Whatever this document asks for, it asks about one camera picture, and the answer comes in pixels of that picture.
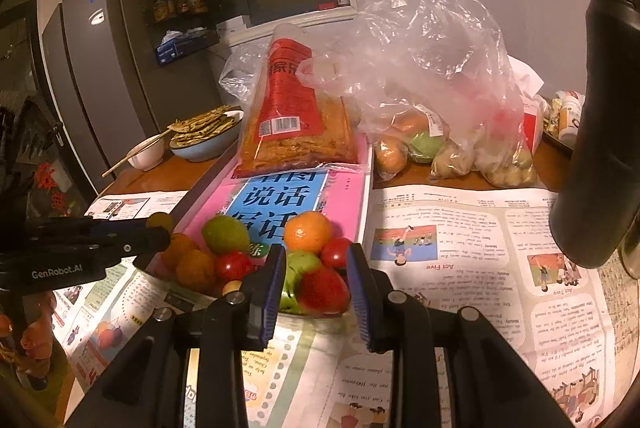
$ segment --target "glass jar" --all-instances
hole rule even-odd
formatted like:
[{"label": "glass jar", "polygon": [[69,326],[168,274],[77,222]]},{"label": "glass jar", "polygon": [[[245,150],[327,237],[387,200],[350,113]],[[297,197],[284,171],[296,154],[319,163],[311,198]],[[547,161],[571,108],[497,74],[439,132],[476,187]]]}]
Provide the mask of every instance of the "glass jar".
[{"label": "glass jar", "polygon": [[154,1],[154,20],[156,22],[162,22],[173,17],[175,17],[174,0]]}]

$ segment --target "black bottle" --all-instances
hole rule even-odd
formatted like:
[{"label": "black bottle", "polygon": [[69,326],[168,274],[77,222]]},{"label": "black bottle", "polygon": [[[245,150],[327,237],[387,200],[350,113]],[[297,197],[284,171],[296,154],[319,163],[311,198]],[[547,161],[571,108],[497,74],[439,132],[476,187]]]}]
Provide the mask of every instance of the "black bottle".
[{"label": "black bottle", "polygon": [[632,0],[591,0],[586,23],[586,101],[549,226],[570,260],[593,268],[640,205],[640,14]]}]

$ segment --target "box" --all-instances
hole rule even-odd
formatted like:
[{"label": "box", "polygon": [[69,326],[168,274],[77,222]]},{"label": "box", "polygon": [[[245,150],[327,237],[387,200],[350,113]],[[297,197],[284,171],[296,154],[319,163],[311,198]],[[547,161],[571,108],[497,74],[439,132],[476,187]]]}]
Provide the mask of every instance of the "box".
[{"label": "box", "polygon": [[241,27],[244,29],[246,29],[247,27],[251,27],[251,19],[249,18],[249,16],[245,16],[245,15],[236,16],[235,18],[231,18],[226,22],[220,22],[216,24],[216,30],[218,32],[221,32],[224,30],[237,29],[238,27]]}]

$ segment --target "orange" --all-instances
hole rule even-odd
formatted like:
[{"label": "orange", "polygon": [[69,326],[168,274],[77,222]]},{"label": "orange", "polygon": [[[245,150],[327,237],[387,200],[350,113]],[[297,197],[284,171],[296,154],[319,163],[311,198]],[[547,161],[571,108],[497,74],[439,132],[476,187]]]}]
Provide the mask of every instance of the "orange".
[{"label": "orange", "polygon": [[149,215],[146,219],[145,225],[147,227],[164,227],[169,234],[174,231],[174,219],[171,215],[164,213],[163,211],[157,211],[156,213]]},{"label": "orange", "polygon": [[383,180],[393,178],[406,166],[406,146],[396,137],[383,135],[376,143],[378,172]]},{"label": "orange", "polygon": [[289,251],[302,249],[318,254],[333,236],[333,227],[325,215],[318,211],[305,211],[289,218],[282,239]]},{"label": "orange", "polygon": [[166,265],[166,268],[171,271],[175,271],[182,255],[187,251],[192,251],[197,248],[198,245],[184,233],[173,233],[171,235],[171,243],[169,244],[169,247],[166,248],[160,256],[162,257],[162,261],[164,262],[164,265]]},{"label": "orange", "polygon": [[180,257],[175,268],[178,283],[198,293],[207,293],[216,282],[213,257],[199,249],[191,249]]}]

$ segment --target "refrigerator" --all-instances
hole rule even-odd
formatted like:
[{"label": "refrigerator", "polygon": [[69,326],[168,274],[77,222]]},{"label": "refrigerator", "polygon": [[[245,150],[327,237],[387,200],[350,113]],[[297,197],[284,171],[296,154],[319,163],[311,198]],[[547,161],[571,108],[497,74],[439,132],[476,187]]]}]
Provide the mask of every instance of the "refrigerator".
[{"label": "refrigerator", "polygon": [[206,49],[160,65],[156,47],[167,30],[149,0],[62,0],[42,34],[52,96],[78,159],[100,192],[110,166],[136,144],[178,119],[219,106]]}]

